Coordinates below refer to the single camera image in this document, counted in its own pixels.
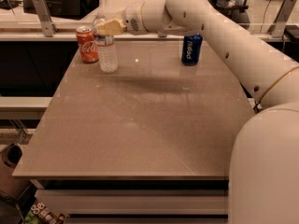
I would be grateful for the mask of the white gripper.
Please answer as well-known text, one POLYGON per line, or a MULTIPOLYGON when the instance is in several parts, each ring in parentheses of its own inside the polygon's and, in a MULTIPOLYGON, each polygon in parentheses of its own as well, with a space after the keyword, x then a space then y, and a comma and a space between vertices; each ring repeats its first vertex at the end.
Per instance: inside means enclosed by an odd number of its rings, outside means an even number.
POLYGON ((143 2, 135 2, 124 10, 124 22, 120 19, 100 20, 95 28, 99 35, 122 35, 127 32, 132 35, 144 35, 146 28, 142 21, 143 2))

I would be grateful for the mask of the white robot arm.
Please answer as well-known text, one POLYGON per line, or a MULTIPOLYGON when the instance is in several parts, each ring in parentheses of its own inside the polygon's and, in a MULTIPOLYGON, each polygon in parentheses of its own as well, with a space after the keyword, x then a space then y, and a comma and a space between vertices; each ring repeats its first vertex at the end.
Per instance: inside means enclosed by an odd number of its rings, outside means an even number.
POLYGON ((299 64, 207 0, 148 0, 97 23, 101 35, 201 34, 262 112, 246 122, 229 168, 229 224, 299 224, 299 64))

